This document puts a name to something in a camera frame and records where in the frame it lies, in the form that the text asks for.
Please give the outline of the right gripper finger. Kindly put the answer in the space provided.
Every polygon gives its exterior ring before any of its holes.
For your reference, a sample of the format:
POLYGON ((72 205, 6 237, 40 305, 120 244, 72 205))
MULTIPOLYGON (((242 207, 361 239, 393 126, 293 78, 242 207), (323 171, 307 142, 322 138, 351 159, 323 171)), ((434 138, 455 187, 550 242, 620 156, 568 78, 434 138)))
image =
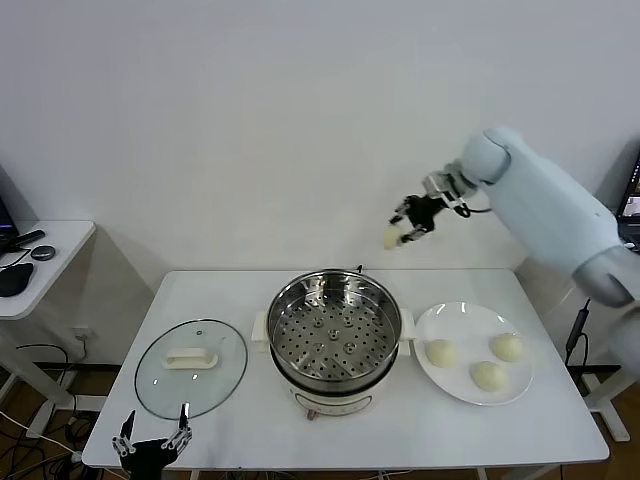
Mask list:
POLYGON ((406 244, 409 242, 417 241, 424 235, 430 233, 431 231, 432 231, 431 227, 417 224, 409 231, 402 231, 399 235, 397 243, 406 244))
POLYGON ((413 220, 411 219, 412 209, 414 204, 413 196, 406 196, 400 202, 399 206, 394 209, 394 213, 389 220, 390 225, 396 225, 401 222, 408 222, 410 225, 413 224, 413 220))

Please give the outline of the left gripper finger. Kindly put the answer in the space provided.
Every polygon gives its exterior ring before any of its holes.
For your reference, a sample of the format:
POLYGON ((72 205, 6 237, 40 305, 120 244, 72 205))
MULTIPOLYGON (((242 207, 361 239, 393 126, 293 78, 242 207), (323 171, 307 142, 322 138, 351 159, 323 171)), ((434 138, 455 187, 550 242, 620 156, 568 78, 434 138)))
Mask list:
POLYGON ((190 442, 192 438, 192 430, 189 424, 189 412, 190 404, 183 403, 181 405, 181 411, 178 418, 178 428, 167 440, 168 449, 175 452, 182 452, 190 442))
POLYGON ((118 454, 134 454, 136 449, 131 443, 131 434, 133 431, 135 410, 132 410, 123 422, 120 432, 112 438, 112 446, 118 454))

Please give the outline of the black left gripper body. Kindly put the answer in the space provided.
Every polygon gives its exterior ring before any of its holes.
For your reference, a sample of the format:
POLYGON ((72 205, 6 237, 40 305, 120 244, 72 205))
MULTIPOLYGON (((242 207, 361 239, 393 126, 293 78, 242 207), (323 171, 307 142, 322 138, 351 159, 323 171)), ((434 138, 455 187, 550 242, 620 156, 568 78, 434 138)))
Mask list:
POLYGON ((120 463, 128 473, 161 473, 178 458, 178 448, 167 439, 140 441, 121 456, 120 463))

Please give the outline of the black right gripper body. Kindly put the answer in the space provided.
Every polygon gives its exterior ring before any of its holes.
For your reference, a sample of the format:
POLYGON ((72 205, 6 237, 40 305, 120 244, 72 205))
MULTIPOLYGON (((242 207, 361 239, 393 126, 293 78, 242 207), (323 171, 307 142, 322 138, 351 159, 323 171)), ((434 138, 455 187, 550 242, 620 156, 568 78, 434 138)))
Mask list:
POLYGON ((406 202, 406 216, 411 225, 416 230, 432 232, 435 229, 435 217, 445 209, 444 201, 428 195, 423 197, 411 195, 406 198, 406 202))

